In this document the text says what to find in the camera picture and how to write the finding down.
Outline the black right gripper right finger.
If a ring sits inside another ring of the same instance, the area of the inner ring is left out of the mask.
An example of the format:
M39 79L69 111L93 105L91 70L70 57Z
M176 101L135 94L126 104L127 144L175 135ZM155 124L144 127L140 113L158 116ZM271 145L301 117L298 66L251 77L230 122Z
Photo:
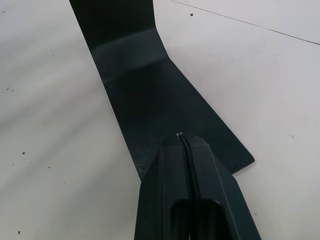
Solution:
M182 134L191 191L192 240L251 240L253 218L232 174L202 138Z

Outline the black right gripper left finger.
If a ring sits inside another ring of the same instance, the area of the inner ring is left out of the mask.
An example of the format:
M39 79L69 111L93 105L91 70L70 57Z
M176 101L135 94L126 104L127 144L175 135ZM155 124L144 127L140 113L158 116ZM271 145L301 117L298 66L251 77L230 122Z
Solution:
M177 133L161 142L140 185L134 239L191 239L187 167L191 139L189 133Z

